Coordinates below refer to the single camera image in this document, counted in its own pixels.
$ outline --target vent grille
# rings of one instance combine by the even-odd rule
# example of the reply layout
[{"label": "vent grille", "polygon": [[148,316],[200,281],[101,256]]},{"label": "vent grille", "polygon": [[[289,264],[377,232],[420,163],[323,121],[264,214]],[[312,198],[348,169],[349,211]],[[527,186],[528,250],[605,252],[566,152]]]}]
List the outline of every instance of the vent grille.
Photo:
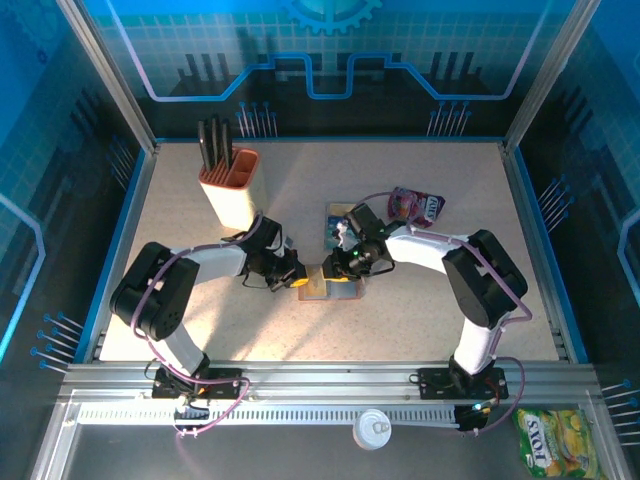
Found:
[{"label": "vent grille", "polygon": [[[252,406],[241,405],[221,425],[351,425],[365,406]],[[393,425],[455,427],[454,406],[425,405],[383,407]],[[209,413],[189,409],[177,413],[175,404],[163,402],[85,403],[78,423],[84,425],[181,425],[202,424],[218,418],[223,408],[211,407]]]}]

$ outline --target blue border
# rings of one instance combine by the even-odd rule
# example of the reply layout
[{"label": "blue border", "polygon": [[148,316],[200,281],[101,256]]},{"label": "blue border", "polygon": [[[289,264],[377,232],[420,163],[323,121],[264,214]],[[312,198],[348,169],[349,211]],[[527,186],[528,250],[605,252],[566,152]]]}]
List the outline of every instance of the blue border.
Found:
[{"label": "blue border", "polygon": [[629,263],[629,259],[625,254],[625,249],[627,248],[627,241],[629,237],[629,230],[635,224],[640,222],[640,209],[633,211],[627,218],[622,222],[622,229],[620,230],[620,240],[618,240],[618,259],[620,260],[620,265],[622,266],[622,270],[624,270],[624,274],[627,277],[627,281],[629,282],[629,286],[631,287],[631,291],[633,295],[636,297],[636,302],[640,305],[640,284],[638,284],[638,279],[633,274],[633,268],[631,268],[631,264]]},{"label": "blue border", "polygon": [[259,70],[275,70],[276,68],[276,60],[278,59],[286,59],[286,60],[302,60],[304,62],[305,68],[305,79],[306,79],[306,87],[307,87],[307,95],[309,98],[313,100],[346,100],[351,97],[353,94],[353,86],[355,80],[355,62],[356,60],[363,58],[378,58],[384,60],[384,68],[388,69],[400,69],[406,70],[406,72],[411,75],[418,84],[427,91],[435,100],[477,100],[477,101],[502,101],[509,98],[511,92],[513,91],[518,78],[520,77],[520,73],[524,68],[524,65],[529,58],[531,50],[533,49],[533,45],[536,42],[540,30],[545,23],[545,19],[549,15],[551,10],[551,6],[553,5],[554,0],[547,0],[545,4],[544,10],[542,10],[540,17],[538,18],[538,22],[531,32],[531,37],[527,42],[527,45],[522,52],[522,56],[516,65],[511,79],[509,80],[509,84],[507,85],[504,93],[498,95],[474,95],[474,94],[443,94],[438,93],[436,89],[422,76],[422,74],[416,69],[416,67],[409,62],[395,62],[393,60],[393,52],[384,52],[384,51],[373,51],[373,52],[360,52],[360,53],[352,53],[347,59],[347,72],[346,72],[346,89],[344,93],[316,93],[314,91],[313,85],[313,62],[311,61],[311,57],[309,54],[305,52],[281,52],[281,53],[270,53],[267,54],[267,62],[266,63],[254,63],[247,66],[241,73],[238,75],[233,82],[227,87],[227,89],[221,95],[201,95],[201,96],[160,96],[156,94],[153,86],[151,85],[151,80],[147,76],[144,67],[142,66],[142,62],[138,57],[138,54],[133,47],[133,43],[129,38],[129,35],[126,32],[126,29],[122,22],[120,21],[120,17],[116,12],[115,8],[111,4],[110,0],[105,0],[105,4],[111,13],[111,17],[113,22],[120,32],[120,36],[122,41],[129,52],[129,56],[131,57],[131,61],[133,62],[136,70],[138,71],[138,75],[142,80],[145,90],[151,99],[155,100],[159,103],[166,102],[222,102],[227,100],[233,92],[240,86],[242,83],[251,75],[254,71]]},{"label": "blue border", "polygon": [[[424,143],[500,143],[504,137],[427,137],[425,135],[408,137],[237,137],[234,143],[275,143],[275,142],[424,142]],[[160,137],[158,143],[198,143],[197,138],[191,137]]]},{"label": "blue border", "polygon": [[556,259],[555,253],[553,252],[553,247],[551,246],[551,239],[549,238],[547,229],[544,226],[542,213],[540,212],[540,207],[538,206],[538,202],[536,201],[536,194],[533,190],[533,184],[531,183],[531,179],[529,178],[529,172],[527,171],[527,167],[525,166],[520,147],[518,147],[515,151],[515,159],[516,166],[518,170],[520,170],[520,175],[522,176],[522,183],[525,188],[524,193],[527,197],[527,200],[529,201],[529,205],[531,205],[531,211],[533,212],[533,219],[535,221],[536,228],[538,229],[538,232],[540,232],[542,248],[544,250],[547,263],[549,264],[549,268],[551,269],[551,275],[556,284],[558,299],[560,300],[560,306],[562,308],[562,312],[564,313],[565,323],[567,325],[569,336],[571,337],[571,343],[573,344],[573,349],[576,354],[576,360],[578,361],[578,363],[589,363],[589,357],[587,356],[587,351],[584,348],[582,336],[580,335],[580,330],[578,329],[578,322],[573,313],[571,302],[569,301],[569,294],[567,293],[564,281],[562,280],[562,274],[560,273],[558,261]]},{"label": "blue border", "polygon": [[33,267],[31,268],[31,273],[29,274],[29,278],[27,278],[27,282],[25,283],[24,289],[20,294],[20,298],[18,299],[18,303],[16,304],[13,313],[11,314],[11,319],[9,320],[9,324],[7,325],[7,329],[2,335],[2,339],[0,340],[0,363],[4,359],[5,354],[7,353],[7,349],[9,348],[9,344],[11,343],[11,339],[13,335],[16,333],[16,328],[18,328],[18,322],[22,318],[22,313],[24,312],[25,307],[27,306],[27,301],[29,300],[29,295],[31,295],[31,290],[33,290],[33,286],[38,279],[38,275],[40,274],[40,269],[44,264],[44,259],[46,257],[46,252],[44,248],[44,238],[42,236],[42,229],[40,228],[40,223],[33,218],[29,213],[25,210],[22,210],[15,203],[13,203],[8,197],[0,193],[0,205],[5,206],[11,213],[17,216],[24,224],[31,229],[33,235],[35,237],[36,246],[38,248],[38,257],[36,258]]},{"label": "blue border", "polygon": [[82,335],[80,336],[80,341],[78,342],[78,349],[76,350],[76,354],[73,358],[73,363],[84,363],[83,359],[85,354],[87,353],[87,349],[89,348],[91,333],[95,328],[98,311],[100,309],[100,305],[102,304],[102,296],[105,289],[107,288],[109,274],[111,273],[113,263],[116,259],[118,245],[120,244],[120,238],[122,237],[124,225],[131,210],[133,195],[136,191],[136,187],[138,186],[138,180],[140,179],[140,173],[142,172],[142,166],[144,165],[145,157],[146,152],[141,148],[140,153],[138,154],[136,166],[133,170],[133,175],[131,175],[131,180],[129,181],[129,187],[127,188],[127,194],[124,197],[124,202],[122,204],[122,209],[120,210],[120,216],[118,217],[116,228],[113,232],[113,237],[111,237],[111,244],[109,245],[109,250],[107,251],[107,256],[104,260],[104,265],[102,267],[102,272],[100,273],[100,278],[98,279],[96,291],[93,294],[93,300],[91,301],[89,313],[87,314],[87,321],[85,322],[84,328],[82,329]]}]

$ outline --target snack bag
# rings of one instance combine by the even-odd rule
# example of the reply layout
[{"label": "snack bag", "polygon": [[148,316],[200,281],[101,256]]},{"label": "snack bag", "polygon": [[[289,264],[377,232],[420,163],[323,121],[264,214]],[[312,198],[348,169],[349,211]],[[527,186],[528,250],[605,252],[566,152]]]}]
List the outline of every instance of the snack bag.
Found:
[{"label": "snack bag", "polygon": [[606,480],[581,410],[518,409],[513,420],[520,432],[520,456],[532,476]]},{"label": "snack bag", "polygon": [[[411,194],[415,196],[417,205],[412,204]],[[414,223],[422,228],[427,228],[433,225],[433,222],[435,222],[438,215],[440,215],[442,207],[444,207],[444,202],[444,198],[438,195],[396,187],[393,190],[393,194],[389,196],[389,218],[406,220],[409,217],[417,215],[420,211],[419,209],[422,208],[424,214],[416,218]]]}]

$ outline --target metal frame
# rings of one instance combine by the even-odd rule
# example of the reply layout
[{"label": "metal frame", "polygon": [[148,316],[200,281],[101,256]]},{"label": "metal frame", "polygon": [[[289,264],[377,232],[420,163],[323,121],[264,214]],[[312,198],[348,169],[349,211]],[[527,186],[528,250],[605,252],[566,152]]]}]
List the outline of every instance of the metal frame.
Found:
[{"label": "metal frame", "polygon": [[600,0],[576,1],[507,131],[506,148],[508,152],[515,151],[520,144],[542,103],[567,65],[569,57],[589,26],[599,5]]},{"label": "metal frame", "polygon": [[124,119],[129,124],[136,140],[145,151],[152,152],[156,146],[156,139],[151,127],[100,35],[97,34],[91,17],[87,14],[82,2],[78,2],[80,7],[74,0],[57,0],[57,3],[122,112]]},{"label": "metal frame", "polygon": [[587,355],[584,346],[580,342],[574,344],[571,335],[569,325],[575,324],[575,318],[562,279],[554,275],[551,262],[555,262],[555,259],[549,258],[549,249],[545,248],[545,240],[547,243],[549,240],[543,238],[543,225],[536,221],[536,215],[528,198],[529,189],[526,183],[529,179],[522,171],[516,154],[505,148],[501,150],[507,181],[522,225],[558,356],[561,360],[567,359],[572,363],[586,363]]},{"label": "metal frame", "polygon": [[[473,401],[420,400],[409,375],[418,368],[443,368],[431,363],[302,363],[228,362],[241,368],[252,386],[247,401],[227,424],[349,424],[359,411],[377,407],[392,423],[452,428],[454,405]],[[519,369],[502,362],[511,395],[520,385]],[[601,462],[612,479],[631,479],[591,365],[524,362],[526,386],[521,405],[585,410],[592,422]],[[78,425],[173,425],[172,400],[151,400],[152,380],[140,362],[72,365],[51,417],[32,479],[63,477],[73,455]]]},{"label": "metal frame", "polygon": [[[79,9],[73,0],[57,0],[80,42],[86,49],[103,81],[116,100],[136,138],[149,153],[154,151],[155,139],[146,123],[133,95],[123,81],[122,75],[96,35],[86,12]],[[544,289],[544,297],[549,317],[558,319],[552,325],[562,337],[560,352],[576,360],[575,347],[566,331],[566,319],[562,314],[553,275],[544,267],[543,249],[539,232],[536,234],[532,212],[527,207],[521,172],[514,163],[514,151],[524,132],[531,124],[542,101],[562,71],[569,55],[587,27],[599,0],[579,0],[570,13],[558,38],[554,42],[539,72],[531,91],[518,112],[507,137],[505,168],[514,200],[521,216],[528,239],[529,249],[536,262],[536,275]],[[113,275],[124,270],[127,250],[135,230],[137,216],[144,203],[144,197],[153,170],[153,158],[144,175],[136,185],[130,218],[127,218],[123,239],[120,240]],[[106,302],[98,317],[106,312]],[[468,401],[422,401],[418,387],[409,382],[409,375],[418,368],[443,368],[443,362],[416,363],[293,363],[293,362],[225,362],[224,365],[242,368],[245,376],[252,381],[247,401],[243,402],[236,417],[230,422],[243,424],[290,424],[309,421],[309,412],[321,415],[323,422],[351,422],[354,412],[367,406],[377,406],[392,412],[394,422],[408,421],[412,424],[429,425],[433,412],[441,412],[438,426],[451,426],[450,407],[470,404]],[[514,392],[520,384],[519,370],[509,363],[499,364],[505,369],[512,395],[504,401],[510,404]],[[612,479],[632,478],[625,462],[622,449],[615,436],[611,418],[602,398],[598,380],[589,364],[558,362],[524,362],[526,386],[522,405],[544,407],[580,407],[592,421],[594,438],[601,454],[601,461]],[[152,423],[171,425],[175,404],[171,401],[152,400],[152,381],[144,376],[145,364],[140,362],[71,365],[54,407],[49,427],[42,443],[33,479],[59,479],[65,473],[65,464],[72,457],[74,442],[77,441],[78,425],[82,424],[149,424],[145,412],[156,412]],[[277,412],[294,412],[295,419]]]},{"label": "metal frame", "polygon": [[85,340],[87,332],[83,331],[83,335],[80,339],[80,346],[84,348],[84,353],[79,351],[75,361],[82,361],[84,363],[92,362],[94,360],[94,352],[96,345],[99,341],[100,335],[106,330],[111,319],[111,312],[109,311],[109,297],[115,290],[116,286],[122,279],[125,268],[127,266],[127,260],[129,258],[129,251],[133,245],[135,238],[136,228],[138,227],[138,221],[142,214],[142,208],[144,207],[144,201],[151,184],[151,177],[153,176],[153,170],[156,166],[158,158],[159,147],[155,149],[153,153],[147,153],[142,160],[139,175],[135,175],[131,178],[131,185],[129,188],[133,188],[133,194],[129,204],[122,206],[123,212],[126,212],[126,219],[120,237],[117,238],[117,234],[114,235],[112,242],[116,241],[117,247],[115,255],[113,257],[113,263],[111,270],[109,271],[106,283],[103,286],[102,295],[100,298],[100,304],[98,310],[95,313],[95,317],[87,320],[85,330],[90,329],[88,332],[88,339]]}]

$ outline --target yellow snack bag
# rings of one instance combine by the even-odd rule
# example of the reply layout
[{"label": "yellow snack bag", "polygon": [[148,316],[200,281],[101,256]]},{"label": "yellow snack bag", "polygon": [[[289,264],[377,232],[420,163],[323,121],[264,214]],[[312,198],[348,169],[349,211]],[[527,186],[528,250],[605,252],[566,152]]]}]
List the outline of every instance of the yellow snack bag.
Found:
[{"label": "yellow snack bag", "polygon": [[520,456],[532,476],[606,480],[581,410],[521,408],[513,420],[520,432]]}]

